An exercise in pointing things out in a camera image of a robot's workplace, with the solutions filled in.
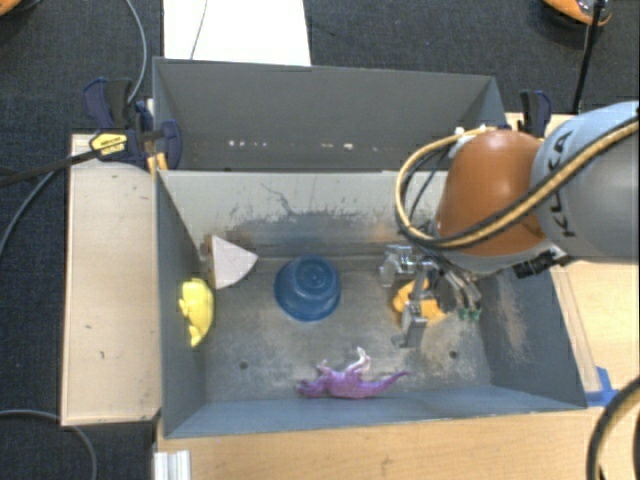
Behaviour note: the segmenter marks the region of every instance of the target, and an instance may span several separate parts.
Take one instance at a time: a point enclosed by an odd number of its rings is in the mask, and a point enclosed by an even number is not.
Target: blue clamp
[[[518,121],[518,130],[534,137],[544,137],[551,121],[551,100],[542,91],[522,91],[520,100],[524,121]]]
[[[128,117],[127,94],[129,80],[109,81],[97,78],[83,91],[83,106],[100,130],[122,130],[127,136],[126,148],[122,152],[105,157],[102,161],[117,161],[147,168],[147,159],[156,153],[164,153],[169,169],[177,169],[182,154],[182,134],[177,121],[163,121],[160,130],[153,131],[153,116],[144,102],[135,104],[134,127]]]
[[[589,407],[606,407],[609,405],[609,402],[611,402],[611,399],[618,394],[618,390],[611,387],[609,374],[605,368],[596,366],[596,370],[602,389],[600,391],[590,391],[586,393],[587,404]]]

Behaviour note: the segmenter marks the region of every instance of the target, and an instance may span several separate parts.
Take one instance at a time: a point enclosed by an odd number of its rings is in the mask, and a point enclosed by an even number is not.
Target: bin floor
[[[478,324],[455,314],[427,329],[420,348],[392,344],[401,333],[399,315],[391,291],[379,284],[379,257],[328,258],[340,275],[339,306],[318,322],[292,319],[273,291],[277,271],[290,259],[261,258],[245,279],[216,293],[214,327],[203,343],[210,402],[298,398],[297,382],[315,379],[316,364],[326,359],[342,370],[358,359],[356,347],[372,358],[367,380],[412,373],[386,396],[490,382]]]

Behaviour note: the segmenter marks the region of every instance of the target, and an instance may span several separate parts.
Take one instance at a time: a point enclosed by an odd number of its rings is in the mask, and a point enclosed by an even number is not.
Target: blue bowl
[[[274,292],[280,307],[293,318],[321,320],[338,306],[338,271],[322,256],[299,256],[278,271]]]

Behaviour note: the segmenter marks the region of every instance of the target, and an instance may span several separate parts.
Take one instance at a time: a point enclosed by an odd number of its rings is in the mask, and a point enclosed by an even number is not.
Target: black floor
[[[161,54],[161,0],[132,0],[153,55]],[[584,31],[535,0],[305,0],[312,62],[491,74],[507,110],[540,89],[571,109]],[[585,109],[638,98],[638,0],[614,2],[596,44]],[[44,0],[0,18],[0,166],[22,170],[67,153],[91,129],[80,94],[98,76],[135,78],[135,22],[122,0]],[[145,79],[140,97],[151,95]],[[65,177],[34,201],[0,258],[0,410],[57,412],[65,266]],[[32,186],[0,189],[0,233]],[[98,477],[148,475],[149,424],[92,427]],[[80,441],[35,419],[0,419],[0,478],[89,478]]]

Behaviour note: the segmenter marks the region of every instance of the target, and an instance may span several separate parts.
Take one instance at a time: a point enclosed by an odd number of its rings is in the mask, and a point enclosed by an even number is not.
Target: purple dinosaur toy
[[[329,368],[325,359],[317,367],[320,376],[313,382],[300,381],[298,393],[309,398],[318,398],[325,392],[336,398],[368,398],[381,393],[400,377],[410,375],[403,370],[380,381],[362,380],[362,374],[371,366],[371,358],[360,347],[358,347],[358,354],[360,359],[347,366],[343,372],[336,372]]]

